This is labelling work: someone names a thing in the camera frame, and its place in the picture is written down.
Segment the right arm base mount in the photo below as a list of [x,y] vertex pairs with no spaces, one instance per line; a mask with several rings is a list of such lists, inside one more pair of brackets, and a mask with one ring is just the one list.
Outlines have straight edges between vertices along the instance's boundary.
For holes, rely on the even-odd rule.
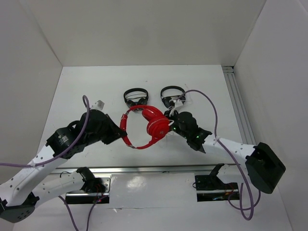
[[198,202],[239,200],[238,184],[225,184],[216,176],[196,175],[192,186],[196,189]]

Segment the red over-ear headphones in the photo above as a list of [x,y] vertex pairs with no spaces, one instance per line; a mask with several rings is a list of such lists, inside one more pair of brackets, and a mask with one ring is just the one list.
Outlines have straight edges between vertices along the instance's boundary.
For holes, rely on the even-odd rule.
[[164,116],[164,114],[156,107],[150,105],[137,105],[128,109],[121,117],[120,127],[123,128],[125,131],[127,129],[128,114],[131,111],[137,109],[142,109],[141,114],[148,121],[148,125],[146,128],[147,133],[152,138],[146,145],[140,147],[133,146],[128,136],[124,136],[122,140],[128,147],[142,150],[149,148],[150,146],[154,145],[155,143],[163,139],[169,133],[170,125],[169,125],[169,119],[166,116]]

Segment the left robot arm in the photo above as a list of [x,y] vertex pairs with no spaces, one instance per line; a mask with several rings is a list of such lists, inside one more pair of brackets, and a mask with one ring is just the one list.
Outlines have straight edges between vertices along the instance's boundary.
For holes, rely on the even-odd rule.
[[17,223],[48,200],[71,191],[104,192],[102,180],[88,167],[80,167],[61,178],[44,183],[43,180],[85,147],[96,142],[106,145],[123,138],[126,132],[109,115],[91,109],[80,120],[57,129],[41,151],[15,176],[0,186],[0,217]]

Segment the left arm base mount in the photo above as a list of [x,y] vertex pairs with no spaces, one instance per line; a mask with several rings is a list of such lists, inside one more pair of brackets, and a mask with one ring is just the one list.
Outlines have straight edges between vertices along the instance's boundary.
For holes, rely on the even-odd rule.
[[94,186],[89,192],[83,190],[71,191],[65,195],[69,205],[90,205],[99,200],[97,204],[108,204],[110,201],[111,174],[95,174],[101,180],[100,186]]

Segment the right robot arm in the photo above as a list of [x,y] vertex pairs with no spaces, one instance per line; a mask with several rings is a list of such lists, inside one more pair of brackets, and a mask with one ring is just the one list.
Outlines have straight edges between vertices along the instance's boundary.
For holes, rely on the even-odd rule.
[[190,112],[165,112],[153,106],[127,110],[120,119],[122,136],[111,144],[120,166],[216,165],[210,183],[253,185],[271,194],[285,166],[265,143],[244,144],[219,137],[197,124]]

